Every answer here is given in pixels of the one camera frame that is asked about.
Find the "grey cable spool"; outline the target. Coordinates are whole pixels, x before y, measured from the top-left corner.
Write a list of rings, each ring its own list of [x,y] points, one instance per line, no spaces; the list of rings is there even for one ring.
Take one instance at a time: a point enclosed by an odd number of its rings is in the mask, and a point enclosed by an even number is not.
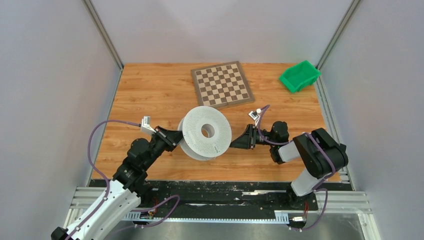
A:
[[[178,130],[183,134],[181,149],[198,161],[209,161],[223,155],[232,141],[229,121],[210,106],[191,109],[179,122]]]

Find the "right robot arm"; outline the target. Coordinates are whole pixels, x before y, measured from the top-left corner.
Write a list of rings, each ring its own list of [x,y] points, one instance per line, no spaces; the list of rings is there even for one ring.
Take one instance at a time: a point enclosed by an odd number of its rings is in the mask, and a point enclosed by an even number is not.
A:
[[[300,158],[304,170],[291,182],[285,195],[286,204],[298,209],[306,201],[306,195],[337,171],[347,166],[349,159],[346,145],[336,142],[324,128],[305,132],[289,140],[288,125],[276,121],[270,131],[248,124],[242,135],[230,143],[231,148],[254,149],[256,145],[267,145],[271,159],[281,165]]]

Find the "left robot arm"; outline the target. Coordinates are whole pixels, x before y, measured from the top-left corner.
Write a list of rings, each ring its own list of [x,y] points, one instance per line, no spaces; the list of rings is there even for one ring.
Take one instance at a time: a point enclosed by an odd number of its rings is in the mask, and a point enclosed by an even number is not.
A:
[[[157,126],[151,139],[135,139],[106,189],[72,224],[57,227],[53,240],[103,240],[134,208],[153,201],[151,187],[145,183],[147,170],[164,152],[172,152],[184,139],[180,130]]]

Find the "wooden chessboard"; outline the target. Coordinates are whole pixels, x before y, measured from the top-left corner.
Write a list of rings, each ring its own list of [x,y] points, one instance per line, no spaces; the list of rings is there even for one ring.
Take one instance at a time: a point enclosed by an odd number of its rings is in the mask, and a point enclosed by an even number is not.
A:
[[[190,73],[200,106],[222,109],[255,101],[239,61],[195,68]]]

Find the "green plastic bin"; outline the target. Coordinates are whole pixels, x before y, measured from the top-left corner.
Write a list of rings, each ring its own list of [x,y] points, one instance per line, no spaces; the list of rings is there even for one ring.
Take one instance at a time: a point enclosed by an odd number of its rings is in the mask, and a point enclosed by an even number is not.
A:
[[[304,60],[285,70],[279,81],[291,92],[300,92],[305,87],[313,85],[321,72],[308,60]]]

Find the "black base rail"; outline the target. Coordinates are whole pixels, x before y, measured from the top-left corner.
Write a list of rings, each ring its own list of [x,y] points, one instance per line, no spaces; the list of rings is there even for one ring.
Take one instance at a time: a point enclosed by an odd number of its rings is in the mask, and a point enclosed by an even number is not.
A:
[[[151,188],[141,204],[122,220],[154,223],[271,223],[291,224],[318,207],[314,192],[303,197],[289,193],[288,182],[165,181],[147,180]],[[103,187],[78,188],[72,208],[86,211],[103,193]]]

